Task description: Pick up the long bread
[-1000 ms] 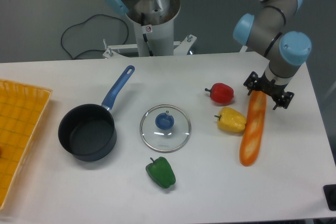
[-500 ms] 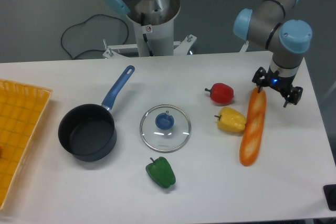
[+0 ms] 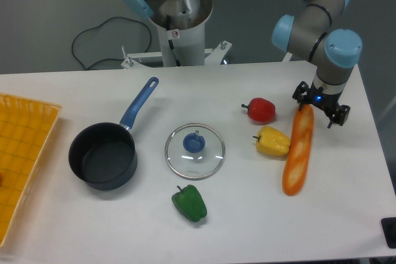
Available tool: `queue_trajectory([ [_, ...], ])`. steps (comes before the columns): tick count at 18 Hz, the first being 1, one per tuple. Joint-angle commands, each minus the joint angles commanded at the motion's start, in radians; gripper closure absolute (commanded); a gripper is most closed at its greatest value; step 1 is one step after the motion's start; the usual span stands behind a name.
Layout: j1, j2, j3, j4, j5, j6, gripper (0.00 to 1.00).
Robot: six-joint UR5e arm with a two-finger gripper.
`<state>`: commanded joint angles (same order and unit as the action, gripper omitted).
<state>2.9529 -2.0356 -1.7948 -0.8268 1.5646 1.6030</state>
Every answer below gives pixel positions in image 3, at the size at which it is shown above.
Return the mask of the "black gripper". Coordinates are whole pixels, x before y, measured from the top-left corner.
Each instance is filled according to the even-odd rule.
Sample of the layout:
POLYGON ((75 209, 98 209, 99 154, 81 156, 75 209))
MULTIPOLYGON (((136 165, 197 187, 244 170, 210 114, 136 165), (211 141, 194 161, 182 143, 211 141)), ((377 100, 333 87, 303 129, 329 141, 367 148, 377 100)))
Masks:
POLYGON ((350 107, 344 104, 339 105, 339 97, 340 93, 325 93, 322 87, 309 87, 305 81, 296 87, 292 95, 292 98, 298 103, 298 111, 302 111, 304 106, 312 104, 326 112, 326 116, 329 118, 328 129, 333 125, 342 126, 348 119, 350 107))

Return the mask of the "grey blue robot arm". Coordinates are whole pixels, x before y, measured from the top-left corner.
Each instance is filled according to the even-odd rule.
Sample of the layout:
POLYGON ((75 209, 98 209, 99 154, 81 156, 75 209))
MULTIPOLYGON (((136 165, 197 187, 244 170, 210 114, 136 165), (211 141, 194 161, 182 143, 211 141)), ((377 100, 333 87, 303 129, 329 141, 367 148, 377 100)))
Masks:
MULTIPOLYGON (((205 52, 205 24, 213 11, 212 0, 123 0, 133 13, 149 19, 157 28, 164 66, 219 64, 227 52, 220 43, 205 52)), ((284 15, 272 32, 272 43, 316 66, 312 84, 301 83, 293 98, 300 106, 321 109, 330 125, 344 125, 350 107, 338 100, 358 63, 362 41, 347 29, 332 30, 332 24, 350 0, 303 0, 304 11, 284 15)))

